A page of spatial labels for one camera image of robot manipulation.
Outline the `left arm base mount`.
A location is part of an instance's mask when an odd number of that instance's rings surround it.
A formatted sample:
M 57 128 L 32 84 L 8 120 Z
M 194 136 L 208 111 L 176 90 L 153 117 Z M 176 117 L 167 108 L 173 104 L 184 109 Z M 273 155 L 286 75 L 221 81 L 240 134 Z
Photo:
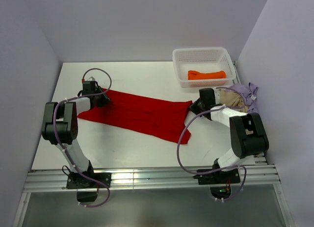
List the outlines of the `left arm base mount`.
M 88 172 L 82 173 L 70 172 L 68 174 L 68 180 L 66 189 L 77 191 L 77 201 L 83 204 L 90 204 L 98 197 L 100 188 L 104 186 L 95 182 L 95 180 L 103 183 L 105 187 L 109 188 L 111 183 L 111 173 L 94 173 Z

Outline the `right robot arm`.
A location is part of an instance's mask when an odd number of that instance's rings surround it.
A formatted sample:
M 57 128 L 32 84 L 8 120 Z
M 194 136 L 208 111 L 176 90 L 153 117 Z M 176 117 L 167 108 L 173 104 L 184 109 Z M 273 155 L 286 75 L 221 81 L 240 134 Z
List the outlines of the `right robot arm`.
M 218 99 L 218 91 L 212 88 L 199 90 L 199 98 L 190 106 L 197 117 L 221 123 L 230 129 L 231 148 L 213 164 L 212 177 L 224 182 L 229 170 L 237 168 L 242 161 L 269 149 L 261 117 L 257 112 L 242 112 L 243 106 L 228 106 Z

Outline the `red t-shirt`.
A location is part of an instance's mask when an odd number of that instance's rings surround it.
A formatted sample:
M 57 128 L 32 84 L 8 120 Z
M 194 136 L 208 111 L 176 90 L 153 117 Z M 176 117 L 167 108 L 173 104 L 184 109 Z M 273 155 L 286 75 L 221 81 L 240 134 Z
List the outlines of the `red t-shirt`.
M 192 101 L 165 101 L 109 90 L 111 102 L 78 115 L 80 119 L 116 126 L 177 143 Z

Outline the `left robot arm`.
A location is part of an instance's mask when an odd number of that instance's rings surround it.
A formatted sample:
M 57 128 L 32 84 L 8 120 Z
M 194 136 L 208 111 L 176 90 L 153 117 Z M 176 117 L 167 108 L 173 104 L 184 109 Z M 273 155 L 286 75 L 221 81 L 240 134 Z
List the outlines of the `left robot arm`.
M 66 173 L 68 181 L 75 187 L 89 188 L 96 181 L 91 162 L 77 141 L 78 114 L 109 103 L 105 91 L 92 78 L 82 82 L 82 90 L 71 101 L 45 104 L 42 137 L 62 152 L 69 164 Z

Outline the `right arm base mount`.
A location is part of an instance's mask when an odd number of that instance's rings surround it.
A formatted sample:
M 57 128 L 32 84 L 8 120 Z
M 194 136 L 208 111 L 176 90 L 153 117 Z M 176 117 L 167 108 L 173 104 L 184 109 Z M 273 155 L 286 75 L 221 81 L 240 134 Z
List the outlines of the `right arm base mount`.
M 240 183 L 240 175 L 236 168 L 205 175 L 194 175 L 193 178 L 198 180 L 199 185 L 219 185 L 209 188 L 215 201 L 228 199 L 232 194 L 231 185 Z

